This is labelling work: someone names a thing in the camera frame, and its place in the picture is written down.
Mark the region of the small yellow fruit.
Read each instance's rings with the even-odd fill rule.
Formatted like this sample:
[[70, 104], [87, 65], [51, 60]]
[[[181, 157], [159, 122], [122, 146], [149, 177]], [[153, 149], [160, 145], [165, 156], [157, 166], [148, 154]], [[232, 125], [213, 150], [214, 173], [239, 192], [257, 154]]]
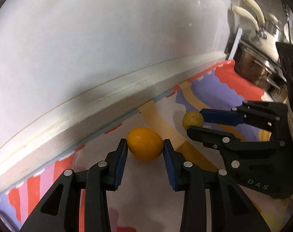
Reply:
[[182, 120], [182, 125], [185, 130], [187, 130], [191, 126], [204, 126], [204, 118], [198, 111], [188, 111]]

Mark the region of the stainless steel pot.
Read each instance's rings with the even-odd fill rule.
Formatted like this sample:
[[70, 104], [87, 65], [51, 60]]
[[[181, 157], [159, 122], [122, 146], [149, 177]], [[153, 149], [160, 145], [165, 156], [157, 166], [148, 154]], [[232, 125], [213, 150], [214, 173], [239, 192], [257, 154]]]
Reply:
[[234, 56], [235, 72], [243, 79], [270, 90], [287, 90], [287, 83], [279, 66], [256, 48], [241, 40]]

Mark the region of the colourful patterned table mat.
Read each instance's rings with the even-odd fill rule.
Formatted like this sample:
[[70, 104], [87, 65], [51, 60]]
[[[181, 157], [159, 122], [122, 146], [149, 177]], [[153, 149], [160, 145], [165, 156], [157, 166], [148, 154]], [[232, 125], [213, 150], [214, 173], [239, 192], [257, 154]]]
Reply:
[[[190, 78], [174, 87], [169, 95], [140, 106], [105, 127], [85, 145], [49, 162], [43, 171], [31, 175], [8, 192], [1, 193], [0, 208], [7, 207], [10, 211], [8, 217], [0, 217], [0, 231], [10, 231], [13, 227], [21, 231], [41, 198], [65, 170], [80, 172], [90, 169], [104, 160], [109, 152], [115, 151], [122, 138], [127, 141], [128, 133], [137, 127], [152, 129], [163, 142], [169, 139], [175, 151], [182, 153], [187, 161], [202, 170], [226, 170], [220, 152], [191, 140], [182, 120], [188, 111], [200, 112], [204, 108], [229, 111], [246, 101], [260, 101], [260, 89], [229, 75], [233, 64], [232, 60], [222, 62]], [[247, 124], [229, 126], [204, 121], [203, 127], [230, 132], [242, 142], [268, 141], [271, 136], [269, 131]], [[273, 198], [238, 185], [260, 212], [269, 231], [293, 231], [293, 194], [288, 198]], [[128, 148], [121, 184], [116, 191], [107, 191], [106, 195], [110, 231], [180, 231], [185, 193], [175, 192], [170, 185], [163, 153], [156, 160], [145, 162], [136, 159]], [[208, 190], [206, 198], [207, 231], [211, 231]], [[82, 190], [78, 231], [85, 231], [84, 202], [85, 191]]]

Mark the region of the small orange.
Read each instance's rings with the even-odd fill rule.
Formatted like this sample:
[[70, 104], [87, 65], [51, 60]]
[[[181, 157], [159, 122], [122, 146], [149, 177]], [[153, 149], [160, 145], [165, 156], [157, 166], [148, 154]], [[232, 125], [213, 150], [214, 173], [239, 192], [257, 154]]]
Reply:
[[156, 160], [164, 148], [161, 136], [146, 127], [132, 129], [127, 135], [127, 145], [136, 159], [145, 162]]

